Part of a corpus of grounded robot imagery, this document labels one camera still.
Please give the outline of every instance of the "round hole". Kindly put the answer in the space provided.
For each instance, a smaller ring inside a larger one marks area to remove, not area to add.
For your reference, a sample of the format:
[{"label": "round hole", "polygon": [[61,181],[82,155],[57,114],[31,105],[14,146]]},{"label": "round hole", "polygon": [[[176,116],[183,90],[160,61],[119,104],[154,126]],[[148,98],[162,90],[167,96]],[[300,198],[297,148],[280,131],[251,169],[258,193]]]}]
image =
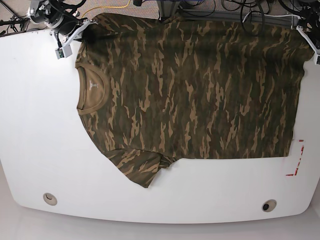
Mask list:
[{"label": "round hole", "polygon": [[57,203],[58,203],[56,197],[53,196],[51,193],[45,193],[45,194],[43,194],[43,200],[44,200],[47,204],[49,204],[49,205],[51,205],[51,206],[55,206],[55,205],[57,205]]},{"label": "round hole", "polygon": [[268,200],[262,205],[262,211],[270,213],[277,206],[276,200]]}]

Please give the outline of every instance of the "gray carpet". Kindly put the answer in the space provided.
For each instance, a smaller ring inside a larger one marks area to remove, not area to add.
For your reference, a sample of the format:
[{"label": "gray carpet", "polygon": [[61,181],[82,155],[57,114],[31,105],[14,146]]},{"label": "gray carpet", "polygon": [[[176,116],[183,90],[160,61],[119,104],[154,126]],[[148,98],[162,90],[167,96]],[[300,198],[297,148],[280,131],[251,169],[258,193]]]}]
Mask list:
[{"label": "gray carpet", "polygon": [[[28,0],[2,0],[8,7],[10,7],[18,16],[25,16],[27,14],[28,7],[30,6],[30,1]],[[86,12],[89,9],[92,9],[94,7],[98,6],[125,6],[128,3],[129,0],[88,0],[80,9],[81,16],[84,12]],[[66,3],[70,4],[77,4],[80,2],[80,0],[66,0]],[[221,0],[215,0],[216,2],[216,11],[225,11],[222,7]],[[235,6],[234,3],[225,2],[225,6],[229,9],[234,9]],[[263,9],[267,10],[267,4],[265,2],[262,3]],[[205,0],[205,2],[199,6],[196,7],[199,10],[207,10],[212,11],[214,8],[214,0]],[[279,5],[278,1],[275,1],[275,3],[270,4],[272,15],[284,15],[287,14],[287,12]],[[141,18],[149,18],[149,19],[157,19],[159,17],[158,13],[158,5],[155,0],[147,0],[145,1],[141,7],[137,7],[133,5],[133,0],[131,0],[130,4],[126,8],[99,8],[90,11],[85,16],[87,18],[93,18],[97,14],[100,13],[117,13],[117,14],[123,14],[123,15],[130,15],[135,17],[141,17]],[[7,11],[2,5],[0,5],[0,20],[8,21],[11,17],[11,13]],[[45,26],[43,24],[35,25],[30,24],[28,26],[28,29],[43,29]],[[6,30],[7,27],[1,26],[0,32],[3,30]]]}]

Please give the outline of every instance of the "t-shirt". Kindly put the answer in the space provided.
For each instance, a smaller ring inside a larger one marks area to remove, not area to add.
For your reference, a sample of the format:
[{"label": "t-shirt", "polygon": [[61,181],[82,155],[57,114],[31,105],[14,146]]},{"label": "t-shirt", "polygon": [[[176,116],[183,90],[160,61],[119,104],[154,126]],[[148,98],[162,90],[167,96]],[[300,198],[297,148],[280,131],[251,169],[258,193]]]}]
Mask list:
[{"label": "t-shirt", "polygon": [[77,109],[96,147],[131,181],[147,188],[181,158],[288,156],[313,54],[297,31],[266,25],[252,37],[235,22],[95,19],[75,64]]}]

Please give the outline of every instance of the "camouflage pattern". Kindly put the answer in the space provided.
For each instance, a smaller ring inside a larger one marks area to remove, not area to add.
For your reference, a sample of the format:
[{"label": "camouflage pattern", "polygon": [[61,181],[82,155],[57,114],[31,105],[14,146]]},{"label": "camouflage pattern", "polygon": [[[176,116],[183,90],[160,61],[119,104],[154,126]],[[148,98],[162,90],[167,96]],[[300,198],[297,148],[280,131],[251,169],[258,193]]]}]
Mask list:
[{"label": "camouflage pattern", "polygon": [[235,22],[95,19],[76,68],[96,71],[106,97],[78,111],[97,148],[131,181],[147,188],[181,158],[289,154],[303,64],[313,54],[297,31],[266,25],[251,37]]}]

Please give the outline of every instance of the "yellow cable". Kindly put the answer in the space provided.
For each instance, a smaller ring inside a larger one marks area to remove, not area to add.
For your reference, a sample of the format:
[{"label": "yellow cable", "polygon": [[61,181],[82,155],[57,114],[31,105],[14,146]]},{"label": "yellow cable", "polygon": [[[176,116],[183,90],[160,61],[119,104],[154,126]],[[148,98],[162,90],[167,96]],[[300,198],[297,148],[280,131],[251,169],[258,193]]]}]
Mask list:
[{"label": "yellow cable", "polygon": [[94,8],[89,9],[86,11],[81,18],[83,18],[88,12],[95,10],[95,9],[124,9],[129,6],[131,0],[128,1],[128,3],[125,6],[96,6]]}]

